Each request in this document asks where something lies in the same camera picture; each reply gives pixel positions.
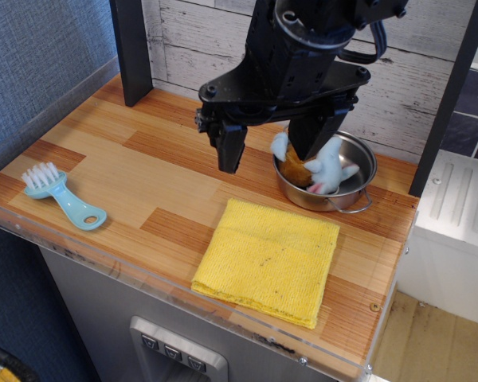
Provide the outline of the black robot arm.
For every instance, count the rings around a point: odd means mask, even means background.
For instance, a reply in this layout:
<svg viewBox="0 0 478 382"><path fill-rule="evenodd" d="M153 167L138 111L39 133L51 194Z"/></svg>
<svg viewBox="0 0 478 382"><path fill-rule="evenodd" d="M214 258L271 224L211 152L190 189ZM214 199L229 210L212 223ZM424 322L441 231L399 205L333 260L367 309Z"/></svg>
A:
<svg viewBox="0 0 478 382"><path fill-rule="evenodd" d="M257 2L242 62L199 91L196 122L219 169L236 172L249 127L279 121L300 159L316 155L386 51L383 22L405 13L403 1Z"/></svg>

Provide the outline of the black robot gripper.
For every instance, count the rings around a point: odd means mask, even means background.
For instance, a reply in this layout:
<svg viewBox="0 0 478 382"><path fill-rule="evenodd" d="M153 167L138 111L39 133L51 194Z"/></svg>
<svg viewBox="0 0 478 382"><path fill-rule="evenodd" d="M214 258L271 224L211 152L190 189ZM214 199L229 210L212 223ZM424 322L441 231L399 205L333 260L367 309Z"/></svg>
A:
<svg viewBox="0 0 478 382"><path fill-rule="evenodd" d="M250 126L287 120L301 161L335 135L370 79L345 48L367 25L364 10L357 1L256 2L242 62L199 91L198 129L220 171L237 172Z"/></svg>

